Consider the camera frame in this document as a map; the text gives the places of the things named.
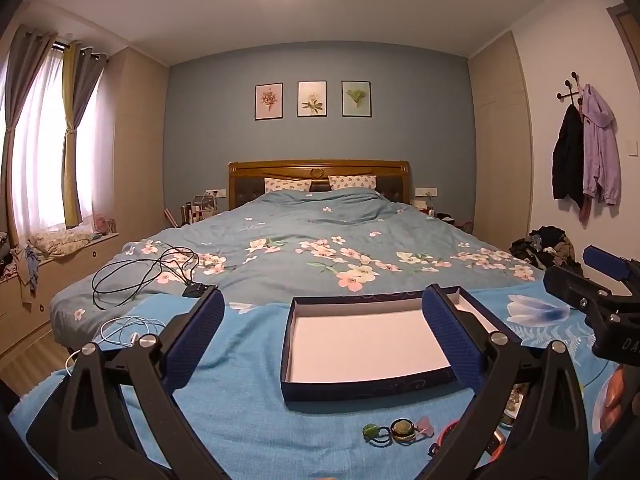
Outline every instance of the wooden wardrobe door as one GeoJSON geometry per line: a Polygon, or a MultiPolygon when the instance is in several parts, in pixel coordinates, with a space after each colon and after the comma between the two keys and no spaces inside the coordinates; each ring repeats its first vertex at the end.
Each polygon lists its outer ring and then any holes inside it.
{"type": "Polygon", "coordinates": [[[531,127],[511,31],[469,59],[476,118],[474,235],[502,250],[529,232],[531,127]]]}

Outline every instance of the purple jacket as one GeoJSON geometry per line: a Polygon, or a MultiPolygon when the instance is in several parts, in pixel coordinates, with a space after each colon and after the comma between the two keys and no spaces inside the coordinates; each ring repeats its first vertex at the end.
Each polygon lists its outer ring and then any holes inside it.
{"type": "Polygon", "coordinates": [[[600,196],[607,205],[616,205],[620,198],[620,156],[613,132],[613,112],[591,85],[585,85],[582,98],[584,114],[584,177],[585,195],[600,196]]]}

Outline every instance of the bed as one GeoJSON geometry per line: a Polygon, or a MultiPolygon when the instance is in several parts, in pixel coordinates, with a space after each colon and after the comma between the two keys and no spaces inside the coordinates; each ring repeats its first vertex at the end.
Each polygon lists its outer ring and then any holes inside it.
{"type": "MultiPolygon", "coordinates": [[[[186,246],[200,255],[194,279],[222,290],[225,319],[175,400],[232,478],[414,478],[428,460],[428,446],[377,449],[364,444],[362,427],[429,415],[439,432],[462,414],[470,390],[452,384],[383,399],[285,404],[280,356],[292,297],[407,292],[431,283],[465,287],[524,344],[564,341],[584,387],[592,451],[597,446],[606,381],[615,364],[592,355],[594,336],[584,316],[549,296],[539,271],[408,205],[406,162],[237,163],[229,167],[229,191],[230,211],[127,243],[113,261],[153,259],[168,244],[186,246]],[[377,186],[331,191],[326,178],[332,174],[375,174],[377,186]],[[265,194],[265,178],[311,178],[313,185],[309,192],[265,194]],[[364,279],[349,279],[356,269],[364,279]]],[[[147,269],[148,264],[132,265],[106,285],[139,282],[147,269]]],[[[184,284],[163,272],[135,300],[101,311],[92,304],[88,277],[54,298],[55,337],[77,348],[102,323],[127,312],[167,322],[193,305],[195,300],[180,296],[183,290],[184,284]]],[[[127,294],[110,294],[102,304],[117,304],[127,294]]],[[[65,373],[54,373],[21,400],[11,416],[20,434],[65,373]]],[[[148,456],[166,463],[133,390],[125,388],[124,394],[148,456]]]]}
{"type": "MultiPolygon", "coordinates": [[[[419,290],[430,283],[468,289],[509,286],[539,274],[509,254],[408,205],[409,165],[388,160],[285,160],[229,165],[230,211],[124,245],[112,262],[153,260],[171,246],[200,255],[193,280],[217,284],[237,304],[290,302],[294,296],[375,294],[419,290]],[[331,191],[329,175],[377,176],[376,190],[331,191]],[[265,178],[313,180],[310,192],[264,193],[265,178]],[[370,281],[347,283],[350,266],[370,269],[370,281]]],[[[177,254],[174,265],[183,263],[177,254]]],[[[106,278],[100,290],[139,283],[148,264],[106,278]]],[[[163,272],[132,300],[130,290],[93,302],[93,276],[57,294],[51,303],[55,339],[80,348],[107,320],[123,316],[153,294],[182,294],[184,283],[163,272]]]]}

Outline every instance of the coat rack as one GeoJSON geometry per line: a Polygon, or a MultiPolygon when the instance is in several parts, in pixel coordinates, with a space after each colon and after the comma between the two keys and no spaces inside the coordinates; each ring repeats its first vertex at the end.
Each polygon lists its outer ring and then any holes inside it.
{"type": "MultiPolygon", "coordinates": [[[[573,77],[575,79],[575,83],[578,84],[578,75],[575,72],[571,72],[571,77],[573,77]]],[[[575,102],[574,102],[574,95],[578,95],[580,92],[574,92],[574,87],[571,84],[571,81],[569,81],[568,79],[564,82],[564,86],[566,86],[569,89],[569,93],[562,95],[560,92],[558,92],[557,98],[559,99],[560,102],[564,102],[564,98],[565,97],[570,97],[571,98],[571,104],[575,106],[575,102]]],[[[578,97],[578,106],[582,105],[582,98],[578,97]]]]}

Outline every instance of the black jacket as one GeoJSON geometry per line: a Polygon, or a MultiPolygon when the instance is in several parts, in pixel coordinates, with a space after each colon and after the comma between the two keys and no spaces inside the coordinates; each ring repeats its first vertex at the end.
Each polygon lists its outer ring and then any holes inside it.
{"type": "Polygon", "coordinates": [[[554,148],[551,182],[554,198],[567,195],[582,208],[582,174],[584,172],[584,132],[580,112],[569,105],[560,127],[560,135],[554,148]]]}

